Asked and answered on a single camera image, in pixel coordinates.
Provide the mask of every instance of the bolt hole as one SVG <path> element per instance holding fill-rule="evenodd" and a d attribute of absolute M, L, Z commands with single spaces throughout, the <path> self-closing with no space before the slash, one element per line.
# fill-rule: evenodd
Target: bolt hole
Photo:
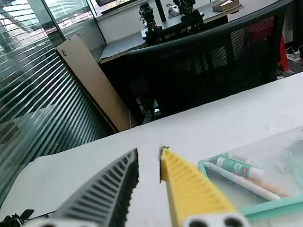
<path fill-rule="evenodd" d="M 243 224 L 240 220 L 235 218 L 228 218 L 225 220 L 225 225 L 227 227 L 242 227 Z"/>
<path fill-rule="evenodd" d="M 202 221 L 193 221 L 190 223 L 189 227 L 207 227 L 207 224 Z"/>

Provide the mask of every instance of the white table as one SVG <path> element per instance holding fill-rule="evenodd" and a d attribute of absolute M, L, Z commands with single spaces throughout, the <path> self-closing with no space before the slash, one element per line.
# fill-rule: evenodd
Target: white table
<path fill-rule="evenodd" d="M 130 201 L 127 227 L 171 226 L 157 155 L 170 146 L 192 164 L 303 125 L 303 73 L 275 81 L 68 151 L 39 157 L 18 176 L 0 210 L 0 220 L 25 209 L 32 217 L 57 209 L 90 177 L 137 147 L 139 183 Z"/>

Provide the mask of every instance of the green and white tube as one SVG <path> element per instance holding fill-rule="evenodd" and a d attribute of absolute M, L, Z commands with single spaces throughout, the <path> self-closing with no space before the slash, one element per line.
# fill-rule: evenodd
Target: green and white tube
<path fill-rule="evenodd" d="M 234 174 L 248 177 L 256 181 L 262 181 L 262 176 L 264 174 L 264 170 L 262 169 L 223 157 L 218 157 L 216 165 Z"/>

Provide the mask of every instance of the cable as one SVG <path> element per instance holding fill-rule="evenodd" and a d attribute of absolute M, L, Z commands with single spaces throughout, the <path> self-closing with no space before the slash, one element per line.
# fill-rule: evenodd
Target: cable
<path fill-rule="evenodd" d="M 285 50 L 285 52 L 287 52 L 290 48 L 292 48 L 293 49 L 293 47 L 291 46 L 291 47 L 288 47 L 286 50 Z"/>
<path fill-rule="evenodd" d="M 298 47 L 298 51 L 299 51 L 300 47 L 302 47 L 302 46 L 303 46 L 303 45 L 301 45 L 301 46 Z"/>

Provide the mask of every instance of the wooden desk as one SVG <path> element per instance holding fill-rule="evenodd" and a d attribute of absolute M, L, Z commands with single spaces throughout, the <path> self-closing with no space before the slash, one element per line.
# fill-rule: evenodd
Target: wooden desk
<path fill-rule="evenodd" d="M 203 17 L 204 24 L 221 19 L 223 17 L 226 17 L 225 20 L 223 20 L 223 21 L 228 22 L 228 20 L 227 20 L 228 14 L 235 13 L 243 8 L 243 6 L 240 4 L 236 7 L 226 10 L 224 12 L 213 12 L 212 6 L 216 3 L 217 3 L 217 1 L 197 8 L 197 10 L 204 13 L 204 17 Z M 168 19 L 165 22 L 157 21 L 157 25 L 162 26 L 163 29 L 165 29 L 167 27 L 171 27 L 171 26 L 181 23 L 181 17 L 182 17 L 182 15 L 179 15 L 177 17 Z M 108 61 L 111 61 L 118 57 L 121 57 L 123 55 L 126 55 L 127 51 L 130 49 L 146 47 L 147 46 L 146 42 L 145 42 L 145 40 L 143 40 L 143 37 L 146 36 L 145 31 L 147 31 L 147 29 L 143 29 L 140 32 L 136 32 L 136 33 L 126 36 L 122 39 L 109 42 L 108 45 L 105 47 L 102 55 L 100 56 L 99 63 L 103 64 L 105 62 L 108 62 Z"/>

